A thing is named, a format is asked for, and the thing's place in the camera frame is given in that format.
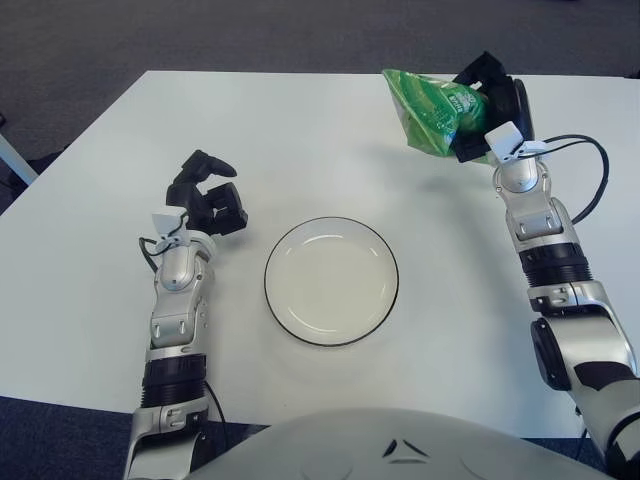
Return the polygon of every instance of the plate rim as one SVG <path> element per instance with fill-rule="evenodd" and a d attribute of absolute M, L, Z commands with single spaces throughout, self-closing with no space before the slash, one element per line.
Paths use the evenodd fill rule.
<path fill-rule="evenodd" d="M 347 220 L 349 222 L 357 223 L 357 224 L 365 227 L 367 230 L 370 230 L 371 232 L 373 232 L 373 234 L 376 237 L 378 237 L 382 241 L 382 243 L 384 243 L 384 245 L 387 247 L 387 250 L 391 254 L 391 259 L 393 260 L 393 266 L 395 267 L 395 271 L 396 271 L 396 291 L 395 291 L 395 293 L 393 295 L 393 300 L 391 300 L 391 304 L 389 305 L 387 313 L 384 315 L 384 317 L 382 317 L 380 322 L 378 322 L 378 324 L 375 327 L 370 329 L 364 335 L 361 335 L 361 336 L 359 336 L 357 338 L 354 338 L 353 340 L 349 340 L 348 342 L 342 342 L 342 343 L 318 343 L 318 342 L 312 342 L 311 340 L 307 340 L 307 339 L 304 339 L 304 338 L 296 335 L 295 333 L 293 333 L 291 330 L 289 330 L 287 327 L 285 327 L 282 324 L 282 322 L 280 321 L 280 319 L 278 318 L 276 313 L 273 311 L 273 307 L 271 306 L 271 302 L 269 302 L 269 295 L 267 294 L 267 269 L 269 268 L 269 262 L 271 261 L 271 257 L 273 256 L 274 252 L 276 251 L 276 248 L 278 248 L 278 245 L 280 245 L 280 243 L 282 243 L 282 241 L 287 237 L 287 235 L 289 235 L 291 232 L 293 232 L 295 229 L 301 227 L 302 225 L 305 225 L 305 224 L 310 223 L 310 222 L 315 222 L 317 220 L 326 220 L 326 219 Z M 345 345 L 351 345 L 353 343 L 359 342 L 360 340 L 362 340 L 365 337 L 368 337 L 373 332 L 375 332 L 378 328 L 380 328 L 380 326 L 387 320 L 387 318 L 391 314 L 391 311 L 393 310 L 393 307 L 396 304 L 396 300 L 398 298 L 398 292 L 400 291 L 400 272 L 398 271 L 398 261 L 396 260 L 396 257 L 393 254 L 393 250 L 391 250 L 391 247 L 389 246 L 387 241 L 382 237 L 382 235 L 380 235 L 378 232 L 376 232 L 373 228 L 371 228 L 369 225 L 367 225 L 367 224 L 365 224 L 365 223 L 363 223 L 363 222 L 361 222 L 359 220 L 355 220 L 353 218 L 341 217 L 341 216 L 335 216 L 335 215 L 326 215 L 326 216 L 322 216 L 322 217 L 315 217 L 315 218 L 311 218 L 309 220 L 305 220 L 304 222 L 299 223 L 299 224 L 295 225 L 294 227 L 290 228 L 289 230 L 287 230 L 284 233 L 284 235 L 282 235 L 280 237 L 280 239 L 275 243 L 275 245 L 271 249 L 271 252 L 269 253 L 269 257 L 267 257 L 267 262 L 265 263 L 265 266 L 264 266 L 264 274 L 263 274 L 262 286 L 263 286 L 263 289 L 264 289 L 264 298 L 267 301 L 267 306 L 269 307 L 269 311 L 271 312 L 271 316 L 276 320 L 276 322 L 278 322 L 278 325 L 280 325 L 282 327 L 282 329 L 285 332 L 287 332 L 289 335 L 291 335 L 292 337 L 300 340 L 301 342 L 304 342 L 304 343 L 309 344 L 309 345 L 315 345 L 317 347 L 327 347 L 327 348 L 344 347 Z"/>

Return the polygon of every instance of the metal arm segment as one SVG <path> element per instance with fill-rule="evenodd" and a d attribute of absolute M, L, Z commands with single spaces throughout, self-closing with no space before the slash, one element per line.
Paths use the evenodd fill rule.
<path fill-rule="evenodd" d="M 513 124 L 486 135 L 496 156 L 494 186 L 541 314 L 531 333 L 543 380 L 571 395 L 608 472 L 640 478 L 640 379 L 633 349 L 604 287 L 593 280 L 562 203 L 539 157 L 543 142 L 523 142 Z"/>

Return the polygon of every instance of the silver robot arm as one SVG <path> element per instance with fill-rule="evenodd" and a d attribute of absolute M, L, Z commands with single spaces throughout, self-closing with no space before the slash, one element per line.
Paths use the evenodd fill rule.
<path fill-rule="evenodd" d="M 160 237 L 155 253 L 140 246 L 155 272 L 140 408 L 133 414 L 124 479 L 187 477 L 216 452 L 208 423 L 205 385 L 206 329 L 215 255 L 212 234 L 246 226 L 232 183 L 202 195 L 198 182 L 211 174 L 235 176 L 226 163 L 196 151 L 167 191 L 167 204 L 153 215 Z M 152 257 L 159 258 L 159 265 Z"/>
<path fill-rule="evenodd" d="M 543 380 L 569 393 L 609 474 L 640 478 L 640 379 L 633 349 L 593 280 L 572 221 L 551 197 L 544 142 L 523 142 L 513 123 L 486 135 L 493 182 L 540 318 L 531 325 Z"/>

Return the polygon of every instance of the white table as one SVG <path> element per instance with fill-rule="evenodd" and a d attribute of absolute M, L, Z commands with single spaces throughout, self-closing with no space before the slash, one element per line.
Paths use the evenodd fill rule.
<path fill-rule="evenodd" d="M 578 227 L 592 270 L 640 348 L 637 81 L 522 77 L 539 138 L 584 133 L 611 157 L 601 206 Z M 378 75 L 148 72 L 0 217 L 0 394 L 130 412 L 138 405 L 152 274 L 136 239 L 196 148 L 233 164 L 249 227 L 218 240 L 209 379 L 231 421 L 320 409 L 441 412 L 518 436 L 575 436 L 568 396 L 539 377 L 526 282 L 486 166 L 405 146 Z M 595 150 L 550 161 L 577 212 Z M 263 269 L 280 236 L 318 216 L 360 220 L 400 271 L 385 324 L 323 349 L 271 317 Z"/>

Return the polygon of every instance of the robotic hand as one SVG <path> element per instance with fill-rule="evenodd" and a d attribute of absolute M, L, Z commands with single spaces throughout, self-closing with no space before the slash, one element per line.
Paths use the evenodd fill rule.
<path fill-rule="evenodd" d="M 207 345 L 202 334 L 208 327 L 214 278 L 210 261 L 215 244 L 210 235 L 244 228 L 247 214 L 233 183 L 200 193 L 197 183 L 211 174 L 232 177 L 236 172 L 196 151 L 169 186 L 168 206 L 153 214 L 160 241 L 140 239 L 155 272 L 156 304 L 125 479 L 182 479 L 215 456 L 207 422 Z M 155 253 L 147 251 L 147 243 L 156 245 Z"/>

